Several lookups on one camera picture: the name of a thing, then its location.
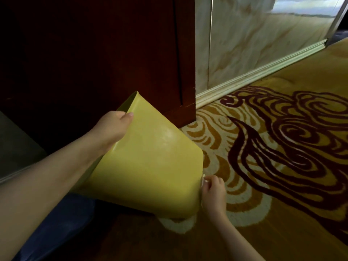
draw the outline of person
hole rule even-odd
[[[125,135],[133,113],[110,111],[84,136],[0,186],[0,261],[11,261],[30,235],[100,156]],[[202,206],[235,260],[264,260],[229,222],[224,182],[205,177]]]

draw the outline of baseboard molding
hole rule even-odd
[[[324,49],[325,42],[326,39],[197,94],[196,109]]]

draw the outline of carpet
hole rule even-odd
[[[223,178],[227,214],[267,260],[348,260],[348,39],[197,111],[182,128]],[[100,202],[49,260],[229,260],[202,211],[158,219]]]

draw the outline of yellow plastic bin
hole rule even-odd
[[[195,214],[202,150],[138,92],[118,110],[134,113],[126,135],[92,165],[73,191],[160,217]]]

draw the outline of dark red wooden cabinet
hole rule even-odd
[[[0,109],[47,152],[134,91],[195,119],[194,0],[1,0]]]

